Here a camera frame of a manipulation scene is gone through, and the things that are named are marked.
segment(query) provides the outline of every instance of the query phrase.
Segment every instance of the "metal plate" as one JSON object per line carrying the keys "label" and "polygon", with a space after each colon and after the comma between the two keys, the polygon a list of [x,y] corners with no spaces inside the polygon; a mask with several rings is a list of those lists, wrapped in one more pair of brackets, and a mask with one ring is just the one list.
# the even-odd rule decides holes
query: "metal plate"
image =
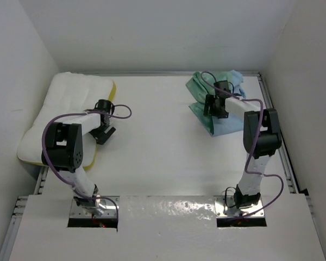
{"label": "metal plate", "polygon": [[[237,219],[241,214],[255,212],[263,207],[262,200],[260,199],[257,205],[252,205],[248,208],[237,209],[235,207],[228,208],[225,205],[225,197],[220,196],[215,198],[215,212],[217,227],[265,227],[266,219],[264,210],[257,213]],[[227,196],[227,205],[233,206],[234,200],[232,196]]]}
{"label": "metal plate", "polygon": [[[112,199],[117,204],[117,209],[120,208],[120,197],[119,196],[109,196],[108,198]],[[106,202],[106,211],[100,217],[96,217],[96,219],[116,219],[116,208],[115,206],[108,200],[102,200]],[[73,199],[70,208],[70,219],[90,219],[92,218],[91,213],[87,212],[86,209],[79,207],[76,205],[76,201]]]}

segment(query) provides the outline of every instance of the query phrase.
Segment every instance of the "white base platform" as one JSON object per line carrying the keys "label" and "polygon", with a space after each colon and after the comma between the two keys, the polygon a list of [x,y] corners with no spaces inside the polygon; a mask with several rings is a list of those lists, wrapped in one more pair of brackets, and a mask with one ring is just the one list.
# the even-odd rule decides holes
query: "white base platform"
{"label": "white base platform", "polygon": [[[133,116],[114,120],[117,131],[87,174],[102,195],[121,196],[118,233],[67,228],[72,191],[49,173],[43,194],[28,199],[11,261],[324,260],[304,195],[286,185],[265,210],[267,227],[216,227],[211,195],[238,183],[246,152],[242,132],[211,138],[199,123],[188,108],[190,78],[111,77],[115,104],[129,105]],[[257,77],[245,77],[242,87],[248,98],[262,97]],[[266,173],[285,179],[278,153]],[[279,186],[262,181],[264,204]]]}

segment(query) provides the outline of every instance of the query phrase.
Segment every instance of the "green cloth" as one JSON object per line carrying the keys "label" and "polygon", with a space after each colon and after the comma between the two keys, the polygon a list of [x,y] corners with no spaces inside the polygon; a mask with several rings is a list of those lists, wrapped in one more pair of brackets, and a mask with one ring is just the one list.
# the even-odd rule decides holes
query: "green cloth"
{"label": "green cloth", "polygon": [[[231,82],[235,88],[233,91],[232,87],[230,87],[231,91],[234,93],[240,93],[243,97],[245,97],[245,93],[240,87],[240,83],[243,81],[241,73],[233,70],[230,72],[215,72],[213,74],[217,81],[227,80]],[[214,78],[207,73],[203,75],[203,78],[210,84],[215,82]],[[218,119],[216,117],[203,115],[205,97],[207,94],[215,94],[215,90],[202,80],[200,72],[195,72],[192,79],[187,82],[186,86],[197,101],[196,103],[191,104],[189,107],[211,136],[228,134],[241,131],[243,129],[242,119],[239,119],[234,115],[230,114],[228,119]]]}

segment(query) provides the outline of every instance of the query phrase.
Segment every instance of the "purple cable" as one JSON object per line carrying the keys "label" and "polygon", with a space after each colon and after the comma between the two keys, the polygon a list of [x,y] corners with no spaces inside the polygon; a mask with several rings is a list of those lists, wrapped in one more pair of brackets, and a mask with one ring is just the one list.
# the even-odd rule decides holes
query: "purple cable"
{"label": "purple cable", "polygon": [[203,80],[203,82],[205,82],[208,86],[214,88],[215,90],[220,91],[220,92],[222,92],[222,93],[224,93],[224,94],[226,94],[226,95],[228,95],[228,96],[230,96],[230,97],[233,97],[233,98],[235,98],[235,99],[237,99],[237,100],[241,100],[241,101],[243,101],[243,102],[259,102],[259,103],[260,103],[260,117],[259,117],[259,124],[258,124],[257,129],[256,129],[254,142],[252,143],[252,146],[251,146],[251,149],[250,149],[250,152],[249,152],[249,157],[248,157],[247,160],[246,160],[244,170],[245,170],[245,172],[248,173],[248,174],[263,175],[264,177],[277,177],[277,178],[280,179],[280,182],[281,182],[281,188],[280,188],[280,191],[279,191],[278,195],[277,195],[277,196],[276,196],[272,201],[270,201],[269,203],[267,203],[266,205],[264,205],[264,206],[263,206],[262,208],[260,208],[259,210],[256,210],[256,211],[254,211],[254,212],[247,213],[247,214],[241,216],[242,218],[244,218],[244,217],[246,217],[246,216],[250,216],[250,215],[256,214],[257,212],[259,212],[259,211],[265,209],[266,207],[270,206],[274,201],[276,201],[276,200],[280,197],[281,193],[283,193],[283,190],[284,190],[284,181],[283,181],[283,179],[282,179],[279,175],[277,175],[277,174],[266,175],[266,174],[261,173],[261,172],[258,172],[258,171],[249,171],[249,170],[248,170],[248,168],[249,168],[249,164],[250,164],[250,160],[251,160],[251,157],[254,155],[254,151],[255,151],[255,148],[256,148],[256,144],[257,144],[257,141],[258,141],[259,136],[260,136],[260,133],[261,133],[261,126],[262,126],[263,112],[264,112],[263,101],[261,101],[260,99],[240,99],[239,96],[236,96],[236,95],[234,95],[234,94],[231,94],[231,93],[229,93],[229,92],[226,92],[226,91],[224,91],[224,90],[222,90],[222,89],[219,89],[219,88],[217,88],[217,87],[211,85],[207,80],[205,80],[205,79],[203,78],[203,75],[204,75],[204,74],[209,74],[209,75],[211,75],[215,81],[216,81],[216,77],[215,77],[211,72],[206,72],[206,71],[204,71],[204,72],[202,72],[202,73],[200,74],[200,77],[201,77],[201,79]]}
{"label": "purple cable", "polygon": [[[55,169],[55,167],[53,166],[53,164],[52,164],[52,162],[51,162],[51,160],[50,160],[50,158],[48,156],[47,148],[46,148],[46,134],[47,134],[47,130],[49,129],[51,124],[53,122],[55,122],[56,120],[60,119],[60,118],[69,117],[69,116],[84,116],[84,115],[94,114],[94,113],[105,115],[105,116],[116,118],[116,119],[127,119],[127,118],[131,117],[131,114],[132,114],[131,109],[127,105],[119,104],[119,105],[116,105],[116,107],[126,107],[129,110],[129,115],[125,116],[125,117],[121,117],[121,116],[110,115],[110,114],[105,113],[103,111],[90,110],[90,111],[87,111],[86,113],[68,113],[68,114],[59,115],[59,116],[54,117],[53,119],[51,119],[48,122],[48,124],[45,126],[45,128],[44,128],[44,130],[42,132],[42,153],[45,156],[45,160],[46,160],[46,163],[47,163],[48,167],[52,170],[52,172],[56,175],[56,177],[59,178],[62,182],[64,182],[67,185],[70,185],[72,188],[74,188],[74,184],[72,182],[67,181],[65,178],[63,178],[58,173],[58,171]],[[103,197],[103,196],[100,196],[100,197],[88,197],[86,195],[83,195],[82,193],[80,193],[77,190],[74,190],[74,192],[75,192],[75,194],[79,195],[80,197],[82,197],[84,199],[88,199],[88,200],[105,199],[105,200],[111,201],[114,204],[114,206],[116,207],[117,223],[118,223],[118,209],[117,209],[117,204],[115,203],[115,201],[113,201],[112,199],[110,199],[108,197]]]}

